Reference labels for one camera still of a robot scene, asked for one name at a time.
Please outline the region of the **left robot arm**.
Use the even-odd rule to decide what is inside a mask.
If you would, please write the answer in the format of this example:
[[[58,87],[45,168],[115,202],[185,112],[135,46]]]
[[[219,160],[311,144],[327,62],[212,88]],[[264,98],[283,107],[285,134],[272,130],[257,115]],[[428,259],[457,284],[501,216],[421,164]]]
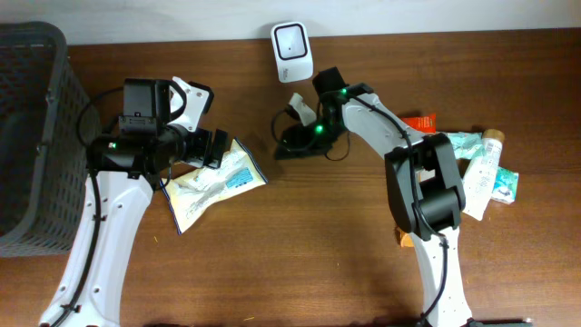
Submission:
[[[42,326],[117,326],[133,242],[162,178],[176,163],[217,169],[227,133],[198,124],[214,98],[203,84],[128,78],[123,111],[84,142],[88,177],[72,251]]]

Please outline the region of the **teal wipes packet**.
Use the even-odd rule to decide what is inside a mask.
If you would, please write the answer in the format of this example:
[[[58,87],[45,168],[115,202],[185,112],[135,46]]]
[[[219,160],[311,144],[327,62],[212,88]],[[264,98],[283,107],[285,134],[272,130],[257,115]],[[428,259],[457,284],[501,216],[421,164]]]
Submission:
[[[483,146],[481,133],[446,133],[446,137],[451,142],[457,159],[471,160],[475,154],[481,151]]]

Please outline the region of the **white tube with cork cap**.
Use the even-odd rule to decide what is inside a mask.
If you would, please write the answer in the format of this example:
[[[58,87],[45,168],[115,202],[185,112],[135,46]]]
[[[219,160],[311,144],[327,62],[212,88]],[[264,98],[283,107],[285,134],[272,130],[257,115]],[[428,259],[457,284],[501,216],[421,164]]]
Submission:
[[[463,177],[466,206],[463,213],[478,221],[483,219],[491,199],[505,135],[496,129],[483,133],[482,146],[472,157]]]

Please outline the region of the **grey plastic mesh basket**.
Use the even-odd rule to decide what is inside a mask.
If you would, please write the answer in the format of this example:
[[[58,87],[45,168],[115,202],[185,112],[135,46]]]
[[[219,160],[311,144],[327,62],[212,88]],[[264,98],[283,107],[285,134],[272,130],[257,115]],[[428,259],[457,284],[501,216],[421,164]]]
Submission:
[[[72,248],[88,176],[80,142],[101,132],[88,101],[56,26],[1,26],[2,257]]]

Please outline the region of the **small teal white tissue pack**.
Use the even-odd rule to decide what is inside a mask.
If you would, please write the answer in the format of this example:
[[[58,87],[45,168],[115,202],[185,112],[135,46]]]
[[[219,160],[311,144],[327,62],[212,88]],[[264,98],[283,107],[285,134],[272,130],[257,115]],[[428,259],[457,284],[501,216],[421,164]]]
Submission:
[[[512,204],[517,198],[519,173],[498,167],[491,199],[506,204]]]

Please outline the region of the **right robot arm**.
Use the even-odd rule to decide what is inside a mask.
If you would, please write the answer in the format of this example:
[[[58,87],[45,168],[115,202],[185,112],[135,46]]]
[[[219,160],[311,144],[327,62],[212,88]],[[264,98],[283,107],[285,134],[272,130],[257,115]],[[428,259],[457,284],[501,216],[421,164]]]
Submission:
[[[273,133],[275,158],[326,154],[346,133],[358,135],[386,170],[389,210],[411,236],[423,288],[421,326],[473,326],[458,258],[466,195],[450,140],[426,134],[392,113],[367,84],[346,84],[336,67],[312,80],[315,109],[294,94],[282,112],[296,124]]]

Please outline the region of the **white blue snack bag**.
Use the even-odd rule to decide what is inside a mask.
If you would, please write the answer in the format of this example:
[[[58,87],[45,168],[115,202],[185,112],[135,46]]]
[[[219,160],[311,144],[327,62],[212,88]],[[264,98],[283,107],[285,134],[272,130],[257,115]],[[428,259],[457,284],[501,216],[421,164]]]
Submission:
[[[223,154],[220,168],[196,169],[171,180],[162,191],[181,235],[213,204],[268,182],[248,147],[234,138],[230,150]]]

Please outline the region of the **white barcode scanner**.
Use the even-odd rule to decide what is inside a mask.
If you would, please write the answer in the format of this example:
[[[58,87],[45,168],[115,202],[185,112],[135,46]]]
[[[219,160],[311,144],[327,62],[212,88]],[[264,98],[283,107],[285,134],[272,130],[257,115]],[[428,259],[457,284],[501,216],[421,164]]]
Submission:
[[[271,29],[278,78],[293,83],[311,78],[314,71],[308,31],[301,22],[286,22]]]

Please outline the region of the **orange spaghetti packet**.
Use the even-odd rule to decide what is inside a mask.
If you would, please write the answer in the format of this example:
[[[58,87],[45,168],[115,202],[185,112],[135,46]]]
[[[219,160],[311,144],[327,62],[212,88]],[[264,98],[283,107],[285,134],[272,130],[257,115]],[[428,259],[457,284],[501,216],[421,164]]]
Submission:
[[[429,114],[426,116],[416,116],[416,117],[402,117],[401,120],[409,125],[411,128],[418,130],[426,134],[434,134],[436,132],[436,115]],[[416,177],[419,182],[427,181],[435,176],[435,171],[428,171],[424,168],[417,170]],[[404,233],[399,228],[396,229],[396,236],[399,242],[399,246],[402,248],[413,248],[414,244],[412,242],[411,236]]]

